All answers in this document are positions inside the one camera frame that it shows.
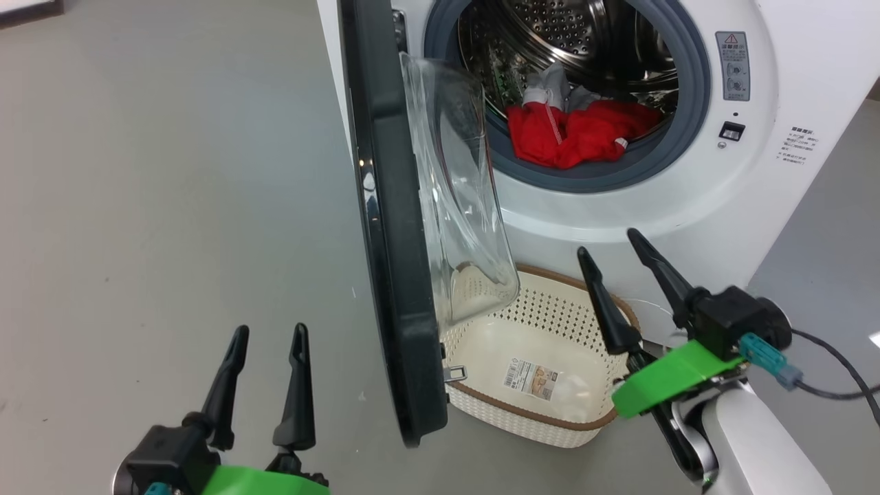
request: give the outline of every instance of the green bracket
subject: green bracket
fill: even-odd
[[[202,495],[330,495],[330,489],[303,477],[243,466],[217,466]]]
[[[622,417],[634,417],[744,361],[721,361],[692,340],[633,373],[611,396]]]

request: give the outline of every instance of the washing machine door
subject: washing machine door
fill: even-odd
[[[444,369],[441,334],[512,302],[517,272],[479,83],[401,55],[388,0],[342,0],[341,23],[378,328],[400,431],[415,447],[446,425],[444,383],[466,377]]]

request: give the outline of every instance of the transparent glass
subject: transparent glass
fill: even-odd
[[[488,156],[480,83],[445,62],[400,54],[441,335],[517,297]]]

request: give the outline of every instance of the gray floor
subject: gray floor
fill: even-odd
[[[304,460],[334,493],[698,492],[648,418],[561,450],[451,410],[403,448],[314,4],[69,5],[0,31],[0,491],[106,492],[149,425],[201,405],[241,322],[253,333],[227,459],[265,466],[305,321],[319,444]],[[879,129],[866,104],[752,287],[871,381]],[[816,384],[853,388],[825,354],[789,354]],[[835,492],[876,493],[864,403],[755,375]]]

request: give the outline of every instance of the beige plastic basket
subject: beige plastic basket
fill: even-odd
[[[513,304],[441,337],[444,365],[467,370],[467,380],[446,387],[451,403],[521,437],[580,447],[617,416],[610,392],[627,373],[627,356],[605,351],[582,281],[525,265],[517,270]],[[613,298],[638,329],[632,308]]]

